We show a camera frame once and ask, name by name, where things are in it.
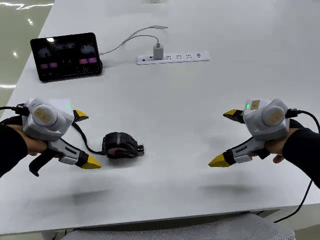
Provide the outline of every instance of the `black sleeve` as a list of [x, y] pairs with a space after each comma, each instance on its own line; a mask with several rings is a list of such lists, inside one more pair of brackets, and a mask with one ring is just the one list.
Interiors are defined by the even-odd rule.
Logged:
[[309, 128], [295, 131], [285, 142], [282, 155], [305, 172], [320, 188], [320, 134]]
[[28, 154], [23, 137], [13, 128], [0, 125], [0, 178]]

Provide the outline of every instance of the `tablet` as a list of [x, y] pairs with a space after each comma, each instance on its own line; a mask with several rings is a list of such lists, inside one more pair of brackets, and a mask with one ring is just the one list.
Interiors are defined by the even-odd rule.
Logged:
[[30, 44], [42, 82], [102, 73], [97, 40], [92, 32], [36, 38]]

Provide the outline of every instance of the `floor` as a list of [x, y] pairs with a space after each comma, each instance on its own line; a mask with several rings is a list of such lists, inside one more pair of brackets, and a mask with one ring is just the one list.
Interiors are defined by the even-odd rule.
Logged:
[[[54, 0], [0, 0], [0, 106], [8, 102], [15, 89], [31, 53], [30, 39], [38, 37], [53, 4]], [[320, 225], [296, 231], [296, 239], [320, 239]], [[43, 237], [30, 233], [1, 236], [0, 240], [43, 240]]]

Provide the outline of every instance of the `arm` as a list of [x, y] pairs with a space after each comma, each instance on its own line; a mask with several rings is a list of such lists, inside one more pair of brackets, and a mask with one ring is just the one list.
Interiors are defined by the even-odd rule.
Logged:
[[36, 155], [46, 148], [45, 142], [25, 135], [22, 126], [0, 124], [0, 178], [27, 154]]
[[320, 188], [320, 134], [308, 128], [296, 129], [286, 140], [282, 156], [305, 172]]
[[0, 178], [28, 154], [27, 144], [13, 128], [0, 125]]

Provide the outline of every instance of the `yellow fingertip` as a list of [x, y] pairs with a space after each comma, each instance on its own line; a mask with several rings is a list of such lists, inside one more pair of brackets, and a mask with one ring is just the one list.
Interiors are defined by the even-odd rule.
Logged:
[[224, 154], [220, 154], [219, 156], [216, 156], [210, 163], [210, 167], [229, 167], [230, 164], [226, 162]]
[[87, 117], [87, 118], [89, 118], [89, 116], [87, 114], [83, 113], [82, 111], [80, 111], [80, 110], [75, 110], [75, 111], [79, 115], [79, 117]]
[[88, 157], [88, 161], [81, 166], [82, 169], [99, 169], [101, 168], [100, 162], [98, 162], [93, 156]]
[[231, 115], [232, 116], [233, 114], [236, 113], [236, 111], [237, 111], [237, 109], [232, 109], [230, 111], [225, 112], [223, 115]]

